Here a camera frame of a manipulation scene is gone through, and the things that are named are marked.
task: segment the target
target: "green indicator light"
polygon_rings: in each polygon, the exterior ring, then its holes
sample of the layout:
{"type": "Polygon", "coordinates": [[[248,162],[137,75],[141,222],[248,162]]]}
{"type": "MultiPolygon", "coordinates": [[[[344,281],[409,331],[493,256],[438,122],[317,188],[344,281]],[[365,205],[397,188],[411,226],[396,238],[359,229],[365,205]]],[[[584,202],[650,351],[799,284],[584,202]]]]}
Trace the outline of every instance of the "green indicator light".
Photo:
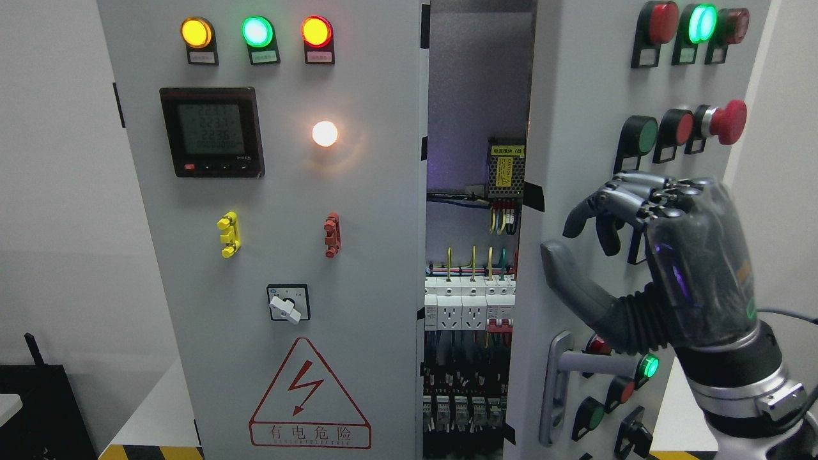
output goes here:
{"type": "Polygon", "coordinates": [[[588,421],[588,430],[593,431],[602,423],[602,417],[605,416],[605,410],[603,408],[596,408],[593,415],[591,415],[591,420],[588,421]]]}
{"type": "Polygon", "coordinates": [[[707,3],[698,5],[690,13],[690,24],[687,26],[687,36],[691,43],[698,44],[708,41],[716,31],[718,12],[716,7],[707,3]]]}
{"type": "Polygon", "coordinates": [[[650,149],[654,148],[658,131],[659,126],[656,124],[656,120],[650,120],[645,123],[645,126],[642,126],[642,132],[639,133],[640,152],[647,153],[650,149]]]}
{"type": "Polygon", "coordinates": [[[659,358],[656,358],[652,354],[647,354],[643,359],[642,362],[639,363],[639,373],[642,374],[645,378],[651,378],[656,374],[656,371],[659,370],[659,358]]]}
{"type": "Polygon", "coordinates": [[[272,25],[261,16],[251,16],[241,25],[241,33],[251,47],[263,48],[272,41],[272,25]]]}

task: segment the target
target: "gray metal panel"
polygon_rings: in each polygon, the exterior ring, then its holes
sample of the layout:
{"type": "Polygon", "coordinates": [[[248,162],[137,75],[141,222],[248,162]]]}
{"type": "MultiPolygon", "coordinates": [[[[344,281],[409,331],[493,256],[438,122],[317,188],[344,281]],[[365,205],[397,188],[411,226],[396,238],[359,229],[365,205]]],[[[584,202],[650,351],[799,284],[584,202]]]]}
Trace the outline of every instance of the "gray metal panel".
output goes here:
{"type": "MultiPolygon", "coordinates": [[[[207,458],[414,458],[427,78],[419,2],[99,8],[207,458]],[[335,65],[303,63],[299,28],[312,14],[334,27],[335,65]],[[273,23],[279,65],[249,64],[240,25],[251,15],[273,23]],[[187,64],[179,25],[188,16],[213,24],[218,67],[187,64]],[[255,87],[266,176],[176,178],[158,94],[171,86],[255,87]],[[320,120],[339,127],[329,150],[310,138],[320,120]],[[216,222],[228,210],[238,213],[243,246],[222,259],[216,222]],[[344,244],[332,260],[322,230],[331,211],[344,244]],[[266,285],[293,282],[309,285],[312,319],[271,322],[266,285]],[[298,336],[310,338],[372,425],[371,450],[250,444],[250,417],[298,336]]],[[[312,411],[322,422],[324,412],[312,411]]]]}
{"type": "MultiPolygon", "coordinates": [[[[662,46],[658,68],[632,70],[636,18],[644,4],[540,1],[537,8],[526,180],[543,186],[546,212],[526,209],[521,228],[516,308],[517,318],[525,320],[515,324],[508,422],[516,429],[517,442],[506,443],[507,458],[580,458],[585,452],[611,458],[619,422],[640,404],[646,407],[645,424],[652,428],[662,402],[672,362],[669,351],[659,354],[663,359],[659,374],[579,442],[570,439],[576,408],[587,396],[604,402],[611,378],[596,375],[586,380],[574,375],[568,429],[550,448],[537,440],[548,344],[569,329],[577,334],[579,349],[591,334],[544,283],[539,244],[561,238],[571,208],[610,177],[619,132],[628,116],[661,120],[666,110],[677,106],[723,106],[730,99],[744,98],[769,7],[766,0],[718,4],[746,7],[751,13],[746,39],[730,46],[723,65],[704,65],[706,45],[699,45],[696,64],[671,66],[671,42],[662,46]]],[[[642,169],[720,178],[729,153],[728,146],[711,139],[704,153],[678,152],[675,161],[664,165],[652,165],[648,156],[642,169]]],[[[620,235],[626,248],[630,235],[627,230],[620,235]]],[[[592,226],[569,244],[580,266],[615,295],[631,293],[649,280],[647,267],[627,266],[624,254],[605,258],[592,226]]]]}

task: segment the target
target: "yellow black hazard stripe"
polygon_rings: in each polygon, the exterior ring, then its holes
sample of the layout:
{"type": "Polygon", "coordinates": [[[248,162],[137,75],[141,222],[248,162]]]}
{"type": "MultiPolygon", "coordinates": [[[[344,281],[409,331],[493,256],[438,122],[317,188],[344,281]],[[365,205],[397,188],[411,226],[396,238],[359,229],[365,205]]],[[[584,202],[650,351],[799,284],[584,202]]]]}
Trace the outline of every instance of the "yellow black hazard stripe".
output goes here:
{"type": "Polygon", "coordinates": [[[100,456],[100,460],[204,460],[201,447],[167,447],[155,445],[116,445],[100,456]]]}
{"type": "Polygon", "coordinates": [[[713,460],[715,452],[652,452],[650,460],[713,460]]]}
{"type": "MultiPolygon", "coordinates": [[[[713,460],[714,452],[652,452],[648,460],[713,460]]],[[[204,460],[201,447],[110,445],[100,460],[204,460]]]]}

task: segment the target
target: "open cabinet door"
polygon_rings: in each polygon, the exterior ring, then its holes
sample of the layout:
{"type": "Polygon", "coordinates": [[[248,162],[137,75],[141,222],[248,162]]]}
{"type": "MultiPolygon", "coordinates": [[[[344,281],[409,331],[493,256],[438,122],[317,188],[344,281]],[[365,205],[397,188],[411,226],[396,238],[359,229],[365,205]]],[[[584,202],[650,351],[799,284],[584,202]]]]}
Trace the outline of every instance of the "open cabinet door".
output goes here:
{"type": "MultiPolygon", "coordinates": [[[[621,452],[614,453],[620,427],[638,419],[648,432],[654,428],[673,361],[670,350],[656,353],[658,372],[647,382],[635,382],[638,390],[632,395],[628,382],[613,376],[566,372],[561,378],[568,380],[556,382],[563,391],[544,397],[546,370],[554,368],[559,352],[599,353],[600,348],[589,348],[593,332],[546,285],[540,244],[561,239],[585,274],[614,295],[631,294],[649,281],[646,264],[628,263],[629,227],[619,232],[620,253],[606,257],[592,225],[575,240],[562,237],[563,225],[569,211],[610,179],[614,169],[721,179],[730,139],[712,137],[702,145],[695,138],[700,129],[696,123],[689,129],[690,147],[682,142],[673,149],[663,139],[669,129],[663,120],[676,113],[669,110],[696,115],[701,106],[721,108],[744,99],[769,2],[725,2],[718,7],[748,9],[741,43],[719,47],[711,38],[692,46],[688,33],[693,7],[681,3],[676,8],[678,25],[665,24],[667,9],[673,9],[665,2],[541,0],[537,5],[507,415],[514,442],[506,441],[504,458],[636,458],[632,451],[641,451],[645,442],[627,449],[627,436],[619,443],[621,452]],[[647,23],[641,22],[644,16],[640,19],[643,9],[647,23]],[[650,14],[656,15],[653,25],[650,14]],[[668,43],[654,45],[651,39],[668,43]],[[712,55],[725,57],[724,62],[716,63],[712,55]],[[656,120],[660,146],[657,151],[653,144],[644,145],[638,155],[621,156],[617,164],[620,134],[633,115],[656,120]],[[627,401],[610,410],[617,405],[611,395],[627,401]]],[[[632,256],[632,262],[640,258],[632,256]]]]}

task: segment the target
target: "yellow indicator light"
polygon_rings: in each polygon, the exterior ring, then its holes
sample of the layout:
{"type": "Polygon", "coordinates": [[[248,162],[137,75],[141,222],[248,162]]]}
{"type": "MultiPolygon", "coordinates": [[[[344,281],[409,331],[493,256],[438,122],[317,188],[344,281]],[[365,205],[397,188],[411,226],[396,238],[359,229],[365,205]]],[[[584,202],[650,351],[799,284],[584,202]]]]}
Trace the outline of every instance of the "yellow indicator light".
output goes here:
{"type": "Polygon", "coordinates": [[[311,47],[320,48],[332,39],[332,25],[320,16],[309,16],[301,24],[301,35],[311,47]]]}
{"type": "Polygon", "coordinates": [[[191,48],[203,48],[213,40],[213,27],[202,17],[189,17],[182,22],[182,40],[191,48]]]}
{"type": "Polygon", "coordinates": [[[338,128],[331,121],[322,121],[312,127],[312,140],[321,147],[329,147],[338,140],[338,128]]]}

